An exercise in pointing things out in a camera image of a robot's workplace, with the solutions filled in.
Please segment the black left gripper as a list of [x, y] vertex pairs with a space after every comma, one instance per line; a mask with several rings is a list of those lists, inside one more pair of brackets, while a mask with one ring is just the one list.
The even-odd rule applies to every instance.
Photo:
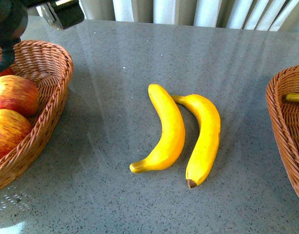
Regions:
[[84, 12], [78, 0], [28, 0], [27, 7], [39, 6], [47, 23], [64, 30], [84, 21]]

